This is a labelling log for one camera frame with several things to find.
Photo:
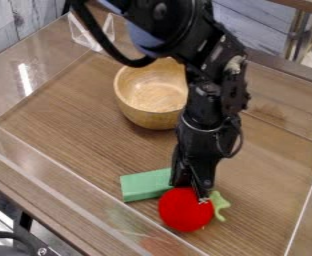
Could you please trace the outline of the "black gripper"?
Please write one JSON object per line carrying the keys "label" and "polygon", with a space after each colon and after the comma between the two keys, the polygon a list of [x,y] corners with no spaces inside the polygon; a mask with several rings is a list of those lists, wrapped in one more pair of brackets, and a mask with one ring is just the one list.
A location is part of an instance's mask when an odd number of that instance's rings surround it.
{"label": "black gripper", "polygon": [[181,115],[176,137],[169,185],[176,188],[191,186],[197,202],[204,203],[215,186],[219,162],[223,158],[232,158],[241,149],[240,117],[228,117],[216,128],[208,129],[193,125]]}

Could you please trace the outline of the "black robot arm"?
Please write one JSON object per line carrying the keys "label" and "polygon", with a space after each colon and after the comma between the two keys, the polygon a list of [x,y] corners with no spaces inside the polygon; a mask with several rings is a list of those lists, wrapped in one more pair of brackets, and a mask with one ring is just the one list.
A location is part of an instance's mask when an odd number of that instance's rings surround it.
{"label": "black robot arm", "polygon": [[247,108],[245,48],[213,19],[211,0],[103,0],[125,18],[131,39],[151,58],[184,65],[187,103],[176,126],[169,185],[193,189],[207,202],[221,159],[243,146]]}

